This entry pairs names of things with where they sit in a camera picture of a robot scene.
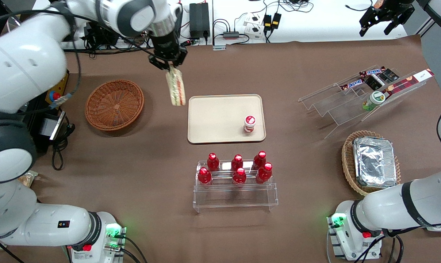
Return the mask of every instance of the green led light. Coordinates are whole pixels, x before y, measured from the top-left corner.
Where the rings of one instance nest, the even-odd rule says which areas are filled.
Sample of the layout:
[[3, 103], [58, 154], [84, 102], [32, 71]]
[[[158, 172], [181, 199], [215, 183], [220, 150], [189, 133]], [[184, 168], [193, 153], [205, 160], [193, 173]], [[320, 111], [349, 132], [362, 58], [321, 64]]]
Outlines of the green led light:
[[119, 235], [122, 231], [122, 227], [117, 223], [108, 224], [106, 227], [107, 236], [114, 237], [115, 235]]
[[344, 220], [346, 219], [345, 214], [343, 213], [335, 213], [334, 215], [332, 215], [331, 220], [334, 224], [337, 224], [339, 226], [343, 226], [344, 225]]

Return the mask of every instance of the brown tablecloth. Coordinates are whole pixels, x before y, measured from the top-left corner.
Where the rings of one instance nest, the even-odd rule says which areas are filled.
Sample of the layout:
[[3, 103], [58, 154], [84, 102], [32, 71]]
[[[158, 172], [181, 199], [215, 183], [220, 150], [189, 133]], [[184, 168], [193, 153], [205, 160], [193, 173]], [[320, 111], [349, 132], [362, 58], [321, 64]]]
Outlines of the brown tablecloth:
[[[187, 106], [171, 106], [164, 72], [143, 52], [80, 56], [84, 75], [79, 91], [65, 103], [76, 131], [63, 151], [63, 171], [50, 166], [51, 150], [33, 170], [44, 174], [32, 188], [44, 203], [108, 211], [128, 227], [150, 263], [326, 262], [326, 216], [344, 200], [362, 198], [346, 182], [341, 163], [345, 138], [372, 130], [394, 143], [402, 181], [441, 171], [436, 122], [441, 91], [434, 79], [391, 112], [323, 140], [315, 112], [298, 98], [372, 65], [401, 73], [427, 68], [418, 37], [391, 41], [278, 43], [190, 47], [180, 69], [187, 98], [194, 95], [261, 95], [267, 137], [261, 143], [192, 145], [187, 141]], [[74, 55], [68, 54], [76, 71]], [[113, 79], [136, 82], [145, 105], [140, 118], [123, 131], [104, 133], [84, 116], [89, 94]], [[70, 77], [68, 90], [76, 81]], [[234, 208], [197, 214], [192, 208], [195, 166], [215, 152], [252, 158], [268, 153], [274, 164], [279, 206]], [[441, 233], [416, 230], [402, 235], [405, 263], [441, 263]], [[386, 262], [390, 241], [385, 240]], [[60, 248], [13, 247], [27, 263], [66, 262]], [[333, 262], [342, 262], [332, 257]], [[0, 262], [15, 260], [0, 252]]]

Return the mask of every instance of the aluminum foil container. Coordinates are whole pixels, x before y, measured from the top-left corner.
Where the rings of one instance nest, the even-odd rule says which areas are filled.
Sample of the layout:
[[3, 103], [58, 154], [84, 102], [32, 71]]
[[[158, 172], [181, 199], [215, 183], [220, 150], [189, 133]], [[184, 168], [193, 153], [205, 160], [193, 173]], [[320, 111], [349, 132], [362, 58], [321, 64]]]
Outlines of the aluminum foil container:
[[356, 138], [353, 146], [359, 185], [389, 188], [397, 184], [394, 149], [389, 140], [364, 136]]

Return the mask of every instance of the red bottle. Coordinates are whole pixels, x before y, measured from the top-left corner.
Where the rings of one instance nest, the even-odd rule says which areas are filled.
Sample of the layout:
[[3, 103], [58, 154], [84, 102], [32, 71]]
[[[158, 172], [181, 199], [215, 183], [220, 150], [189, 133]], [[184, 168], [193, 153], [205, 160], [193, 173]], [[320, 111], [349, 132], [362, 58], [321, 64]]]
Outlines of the red bottle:
[[260, 167], [258, 174], [256, 175], [256, 183], [265, 183], [272, 176], [272, 164], [265, 163], [263, 167]]
[[266, 163], [266, 152], [260, 151], [257, 156], [253, 158], [253, 166], [251, 166], [252, 170], [257, 170], [260, 167], [264, 166]]
[[243, 159], [242, 155], [235, 155], [232, 160], [232, 165], [230, 166], [231, 171], [237, 171], [238, 168], [243, 168]]
[[219, 171], [219, 158], [215, 153], [210, 153], [207, 157], [207, 168], [211, 172]]
[[234, 172], [232, 176], [233, 184], [244, 184], [247, 181], [247, 175], [245, 173], [245, 169], [238, 168], [237, 171]]
[[211, 185], [212, 175], [205, 167], [201, 167], [198, 173], [198, 181], [200, 185]]

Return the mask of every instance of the brown woven basket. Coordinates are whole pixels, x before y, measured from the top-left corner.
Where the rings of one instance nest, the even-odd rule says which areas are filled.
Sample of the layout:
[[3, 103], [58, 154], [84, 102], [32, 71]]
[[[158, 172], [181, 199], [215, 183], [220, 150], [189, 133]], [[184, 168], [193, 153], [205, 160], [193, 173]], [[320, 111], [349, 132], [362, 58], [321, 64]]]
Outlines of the brown woven basket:
[[139, 116], [144, 95], [135, 83], [112, 80], [97, 87], [86, 101], [87, 121], [99, 130], [118, 130]]
[[[369, 130], [359, 130], [355, 133], [352, 133], [347, 137], [347, 140], [344, 142], [344, 146], [342, 147], [342, 167], [344, 168], [344, 175], [350, 186], [354, 188], [357, 193], [366, 196], [369, 193], [376, 192], [381, 190], [380, 188], [361, 186], [357, 183], [355, 176], [355, 161], [354, 161], [354, 147], [352, 142], [362, 136], [371, 136], [376, 138], [382, 138], [381, 135], [374, 133]], [[397, 184], [400, 184], [400, 169], [399, 169], [399, 161], [397, 157], [394, 156], [394, 164], [396, 165], [396, 175], [397, 175]]]

